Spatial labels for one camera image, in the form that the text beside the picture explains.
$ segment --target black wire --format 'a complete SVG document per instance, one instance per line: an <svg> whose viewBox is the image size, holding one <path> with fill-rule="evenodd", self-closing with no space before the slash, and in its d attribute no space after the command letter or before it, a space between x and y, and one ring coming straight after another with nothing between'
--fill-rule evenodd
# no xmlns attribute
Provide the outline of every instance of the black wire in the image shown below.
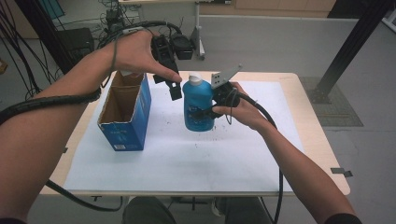
<svg viewBox="0 0 396 224"><path fill-rule="evenodd" d="M245 95L244 93L238 92L237 96L239 96L240 98L248 101L251 105L253 105L254 107L256 107L266 118L267 120L277 129L276 124L273 120L273 118L271 117L271 115L264 109L264 107L262 107L261 105L259 105L256 101L254 101L253 99L251 99L249 96ZM276 206L276 214L275 214L275 218L274 218L274 223L276 224L279 220L279 215L280 215L280 208L282 206L282 199L283 199L283 173L282 171L279 169L279 193L278 193L278 197L277 197L277 206Z"/></svg>
<svg viewBox="0 0 396 224"><path fill-rule="evenodd" d="M107 77L107 79L105 81L105 84L101 84L102 88L104 88L107 85L108 81L110 80L111 73L115 69L114 67L116 65L116 58L117 58L117 43L119 42L119 38L120 38L121 34L122 33L119 33L116 36L116 39L114 40L114 52L113 52L113 59L111 60L110 72L109 72L108 77Z"/></svg>
<svg viewBox="0 0 396 224"><path fill-rule="evenodd" d="M0 11L0 17L5 17L3 12L1 12L1 11ZM27 62L26 58L24 57L21 49L18 48L18 46L12 41L12 38L9 36L9 34L7 33L7 31L4 28L4 26L2 25L2 23L0 23L0 30L3 32L4 37L8 40L9 44L11 45L11 47L14 48L14 50L20 56L23 64L25 65L26 72L27 72L27 75L29 77L30 84L33 85L35 87L35 91L37 93L39 93L40 92L40 88L38 88L37 84L35 83L35 77L33 76L33 72L32 72L32 70L31 70L31 68L29 66L29 63Z"/></svg>
<svg viewBox="0 0 396 224"><path fill-rule="evenodd" d="M182 34L181 30L174 25L173 23L170 22L166 22L166 21L141 21L139 23L135 23L132 25L128 25L125 26L123 28L120 28L119 30L116 30L114 32L112 32L111 34L107 35L102 41L99 42L97 48L100 49L102 47L104 47L105 45L107 45L108 43L110 43L111 41L113 41L115 39L115 37L119 34L122 33L122 30L124 29L129 29L129 28L135 28L135 27L144 27L144 28L149 28L149 27L156 27L156 26L168 26L169 28L174 29L178 34Z"/></svg>
<svg viewBox="0 0 396 224"><path fill-rule="evenodd" d="M264 198L263 198L263 197L260 197L260 201L262 202L262 206L264 207L265 212L267 213L268 217L270 218L271 223L275 223L274 220L273 220L273 218L271 217L270 212L268 211L267 206L265 205Z"/></svg>
<svg viewBox="0 0 396 224"><path fill-rule="evenodd" d="M20 39L21 41L22 41L22 43L26 46L26 48L28 48L29 49L29 51L32 53L32 55L35 57L35 59L39 62L39 64L40 64L40 66L41 66L41 69L43 70L43 72L46 74L48 74L48 75L50 75L50 76L52 76L52 74L50 73L50 70L49 70L49 68L48 68L48 65L47 65L47 59L46 59L46 54L45 54L45 51L44 51L44 48L43 48L43 46L42 46L42 43L41 43L41 40L40 40L40 45L41 45L41 48L42 48L42 50L43 50L43 54L44 54L44 58L45 58L45 60L46 60L46 64L44 64L42 61L41 61L41 59L37 56L37 54L35 54L35 51L30 47L30 45L25 41L25 39L20 35L20 33L16 30L16 27L15 26L12 26L10 23L9 23L9 21L7 22L8 23L8 25L10 25L10 27L12 28L12 31L13 31L13 33L15 34L15 39ZM19 51L21 52L21 47L20 47L20 45L19 45L19 43L17 42L17 43L15 43L16 44L16 46L18 46L18 49L19 49ZM47 77L46 76L46 78L47 78L47 81L49 82L49 83L51 83L51 81L50 81L50 78L49 77Z"/></svg>
<svg viewBox="0 0 396 224"><path fill-rule="evenodd" d="M12 105L0 112L0 125L16 115L36 109L55 105L87 104L99 99L100 93L101 90L99 88L98 90L85 95L43 97Z"/></svg>
<svg viewBox="0 0 396 224"><path fill-rule="evenodd" d="M8 2L5 1L5 4L6 4L6 7L7 7L7 9L8 9L9 15L11 16L12 24L13 24L13 26L16 28L17 26L16 26L16 23L15 23L15 20L14 20L14 15L12 14L11 9L9 8ZM16 35L16 34L15 34L15 32L14 32L15 41L18 43L18 38L17 38L15 35Z"/></svg>
<svg viewBox="0 0 396 224"><path fill-rule="evenodd" d="M225 98L225 102L228 102L229 97L232 95L233 99L231 100L231 102L233 103L233 101L235 100L236 94L238 93L238 89L237 88L233 88L232 91L230 91L227 95L227 97ZM225 118L227 119L227 122L229 124L233 123L233 107L230 106L230 119L228 119L228 115L225 115Z"/></svg>
<svg viewBox="0 0 396 224"><path fill-rule="evenodd" d="M173 204L174 200L172 199L172 201L169 203L168 205L168 210L171 208L172 204Z"/></svg>
<svg viewBox="0 0 396 224"><path fill-rule="evenodd" d="M72 194L69 191L65 190L61 186L55 184L51 180L47 181L46 186L49 187L50 189L53 189L56 192L62 194L64 197L70 199L71 201L73 201L75 203L78 203L78 204L80 204L80 205L82 205L84 207L91 208L91 209L96 210L96 211L100 211L100 212L117 212L117 211L120 211L120 209L122 208L122 204L123 204L122 197L120 197L120 205L118 207L116 207L116 208L104 208L104 207L96 206L94 204L82 201L80 198L76 197L74 194Z"/></svg>
<svg viewBox="0 0 396 224"><path fill-rule="evenodd" d="M4 41L3 38L0 38L0 39L1 39L1 41L3 42L4 46L6 47L9 56L11 56L12 62L14 62L14 64L15 64L15 67L17 68L17 70L18 70L18 72L19 72L19 74L20 74L20 76L21 76L21 78L22 78L23 85L26 87L26 90L29 90L29 87L27 86L26 80L24 79L24 77L23 77L23 75L22 75L21 69L20 69L20 67L18 66L17 62L15 62L14 56L12 56L12 53L11 53L11 51L9 50L9 48L8 48L8 46L7 46L7 44L6 44L6 41Z"/></svg>
<svg viewBox="0 0 396 224"><path fill-rule="evenodd" d="M73 24L73 23L77 23L77 22L81 22L81 21L99 21L99 20L100 20L99 18L96 18L96 19L87 19L87 20L80 20L80 21L70 21L70 22L63 22L62 25L65 26L65 25L69 25L69 24Z"/></svg>
<svg viewBox="0 0 396 224"><path fill-rule="evenodd" d="M64 28L64 24L61 22L61 20L59 20L59 17L58 17L58 15L56 14L55 8L53 7L52 3L51 3L50 1L47 1L47 2L49 3L50 9L52 10L53 14L54 14L55 17L56 17L56 20L59 22L59 24L62 26L62 28L63 28L64 30L66 30L66 29ZM47 9L47 4L46 4L46 3L44 3L44 7L45 7L47 13L49 13L49 10Z"/></svg>
<svg viewBox="0 0 396 224"><path fill-rule="evenodd" d="M180 25L178 26L178 29L181 29L181 26L183 26L183 21L184 21L184 17L180 19Z"/></svg>
<svg viewBox="0 0 396 224"><path fill-rule="evenodd" d="M122 11L122 13L125 15L125 19L129 22L130 25L134 24L134 19L132 19L132 21L129 20L129 18L133 18L133 17L128 17L128 15L126 14L126 11L128 10L126 7L123 6L119 6L120 10Z"/></svg>

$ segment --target bottle cap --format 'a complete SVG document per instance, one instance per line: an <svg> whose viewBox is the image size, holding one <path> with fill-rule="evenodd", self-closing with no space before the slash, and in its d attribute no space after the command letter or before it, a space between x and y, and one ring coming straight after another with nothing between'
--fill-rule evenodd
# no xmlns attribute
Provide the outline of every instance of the bottle cap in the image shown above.
<svg viewBox="0 0 396 224"><path fill-rule="evenodd" d="M189 73L189 82L192 86L198 86L202 83L202 77L197 72L190 72Z"/></svg>

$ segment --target gray floor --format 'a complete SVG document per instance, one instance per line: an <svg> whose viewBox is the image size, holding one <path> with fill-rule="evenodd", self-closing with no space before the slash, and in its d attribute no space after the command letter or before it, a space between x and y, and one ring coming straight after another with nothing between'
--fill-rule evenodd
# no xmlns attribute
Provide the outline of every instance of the gray floor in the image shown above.
<svg viewBox="0 0 396 224"><path fill-rule="evenodd" d="M178 62L178 67L216 71L242 63L243 71L321 77L355 24L356 21L347 20L202 17L205 60ZM29 43L39 50L37 41ZM2 109L23 100L26 89L2 44L0 50L2 59L10 63L7 72L0 76ZM395 52L396 34L380 23L337 83L364 126L324 128L341 166L354 175L347 179L351 187L348 198L364 223L396 223ZM42 72L33 67L40 87L45 88ZM265 201L274 211L276 198ZM100 198L98 203L116 206L118 199ZM197 205L196 211L191 211L190 205L173 204L171 212L178 223L223 222L223 218L210 213L209 205ZM120 212L93 212L62 197L40 196L29 218L31 223L120 223ZM288 197L279 223L314 220L296 198Z"/></svg>

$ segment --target blue cardboard box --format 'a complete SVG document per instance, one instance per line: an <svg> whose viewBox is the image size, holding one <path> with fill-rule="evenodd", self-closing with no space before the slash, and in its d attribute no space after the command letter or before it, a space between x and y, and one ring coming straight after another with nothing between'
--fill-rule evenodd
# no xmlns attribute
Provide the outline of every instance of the blue cardboard box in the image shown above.
<svg viewBox="0 0 396 224"><path fill-rule="evenodd" d="M149 123L151 94L146 74L114 76L98 126L116 151L143 150Z"/></svg>

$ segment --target tape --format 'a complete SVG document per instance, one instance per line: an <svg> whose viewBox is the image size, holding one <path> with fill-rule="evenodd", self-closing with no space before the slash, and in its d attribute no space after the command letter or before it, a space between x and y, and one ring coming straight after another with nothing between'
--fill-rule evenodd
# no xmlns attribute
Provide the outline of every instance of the tape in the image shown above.
<svg viewBox="0 0 396 224"><path fill-rule="evenodd" d="M353 176L351 171L346 171L344 168L330 168L335 175L344 175L344 177Z"/></svg>

